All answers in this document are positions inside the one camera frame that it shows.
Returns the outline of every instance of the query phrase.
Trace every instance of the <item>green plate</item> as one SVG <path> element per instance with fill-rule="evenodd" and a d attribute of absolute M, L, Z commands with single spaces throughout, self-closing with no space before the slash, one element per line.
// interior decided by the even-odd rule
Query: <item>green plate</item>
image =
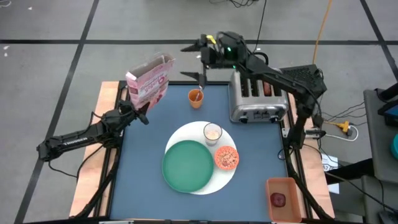
<path fill-rule="evenodd" d="M 179 192 L 203 188 L 213 175 L 213 156 L 196 141 L 180 141 L 164 155 L 162 172 L 166 182 Z"/>

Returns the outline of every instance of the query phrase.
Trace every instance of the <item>orange tray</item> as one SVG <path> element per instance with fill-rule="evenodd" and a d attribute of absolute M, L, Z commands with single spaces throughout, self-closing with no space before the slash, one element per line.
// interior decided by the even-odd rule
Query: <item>orange tray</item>
<path fill-rule="evenodd" d="M 266 184 L 267 203 L 269 218 L 273 222 L 301 222 L 299 208 L 299 198 L 297 197 L 296 183 L 293 178 L 270 178 Z M 286 204 L 283 207 L 275 207 L 271 204 L 271 195 L 273 193 L 284 194 Z"/>

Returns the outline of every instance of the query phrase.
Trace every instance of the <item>white plate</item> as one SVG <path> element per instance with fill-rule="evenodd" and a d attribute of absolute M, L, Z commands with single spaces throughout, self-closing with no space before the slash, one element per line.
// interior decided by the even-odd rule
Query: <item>white plate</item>
<path fill-rule="evenodd" d="M 193 140 L 202 143 L 204 146 L 206 146 L 209 149 L 211 155 L 213 155 L 213 158 L 216 150 L 221 146 L 231 146 L 234 149 L 236 149 L 233 139 L 224 129 L 223 129 L 223 134 L 221 135 L 217 144 L 215 144 L 214 146 L 208 146 L 205 142 L 205 136 L 203 135 L 203 128 L 208 123 L 209 122 L 206 121 L 195 121 L 192 123 L 188 123 L 182 126 L 181 128 L 178 128 L 170 137 L 166 145 L 165 153 L 175 143 L 184 140 Z M 218 168 L 216 164 L 214 164 L 213 175 L 211 176 L 209 182 L 202 189 L 197 190 L 195 192 L 191 192 L 191 194 L 205 195 L 205 194 L 211 194 L 219 189 L 222 189 L 232 179 L 235 170 L 236 168 L 232 170 L 222 170 Z"/>

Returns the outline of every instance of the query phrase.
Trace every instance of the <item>wooden table edge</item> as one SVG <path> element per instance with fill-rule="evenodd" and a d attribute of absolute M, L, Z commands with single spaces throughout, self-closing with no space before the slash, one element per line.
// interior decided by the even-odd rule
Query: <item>wooden table edge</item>
<path fill-rule="evenodd" d="M 101 84 L 101 89 L 99 91 L 98 101 L 95 109 L 96 114 L 103 114 L 106 111 L 112 110 L 114 108 L 116 95 L 118 93 L 118 85 L 119 82 L 103 82 Z M 293 96 L 290 94 L 289 94 L 289 100 L 290 100 L 293 117 L 295 120 L 297 118 L 295 111 L 295 101 Z M 284 123 L 285 127 L 289 127 L 287 116 L 285 116 Z M 313 126 L 312 121 L 309 119 L 306 123 L 306 128 L 311 128 L 312 126 Z M 318 149 L 318 143 L 316 140 L 306 139 L 305 144 L 308 144 Z M 98 147 L 99 144 L 86 147 L 84 158 L 89 156 Z M 105 157 L 104 152 L 105 152 L 104 149 L 100 150 L 96 155 L 94 155 L 90 160 L 88 160 L 81 169 L 80 178 L 76 185 L 75 195 L 70 209 L 70 216 L 79 213 L 83 209 L 83 207 L 87 204 L 87 202 L 92 198 L 95 191 L 98 189 L 100 176 L 103 168 L 104 157 Z M 327 214 L 334 217 L 335 215 L 333 211 L 333 206 L 331 204 L 330 194 L 326 183 L 326 178 L 323 172 L 322 160 L 320 159 L 319 153 L 308 146 L 304 146 L 301 149 L 300 153 L 302 157 L 305 180 L 309 191 L 314 196 L 315 200 L 327 212 Z M 294 155 L 292 156 L 293 156 L 292 158 L 293 165 L 295 166 L 295 168 L 297 168 Z M 300 199 L 299 200 L 300 212 L 302 214 L 302 217 L 305 218 L 306 215 L 305 215 L 303 197 L 299 190 L 298 190 L 298 196 Z M 109 186 L 107 187 L 107 189 L 103 194 L 103 198 L 101 201 L 101 209 L 99 211 L 100 216 L 106 215 L 106 209 L 107 209 L 106 206 L 108 205 L 107 203 L 108 197 L 109 197 Z"/>

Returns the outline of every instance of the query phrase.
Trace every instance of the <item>pink cereal box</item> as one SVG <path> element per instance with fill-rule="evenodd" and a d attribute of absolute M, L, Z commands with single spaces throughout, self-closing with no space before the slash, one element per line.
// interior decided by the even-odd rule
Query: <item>pink cereal box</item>
<path fill-rule="evenodd" d="M 166 94 L 174 58 L 169 54 L 156 54 L 147 63 L 130 69 L 126 74 L 130 100 L 136 110 L 148 102 L 148 110 Z"/>

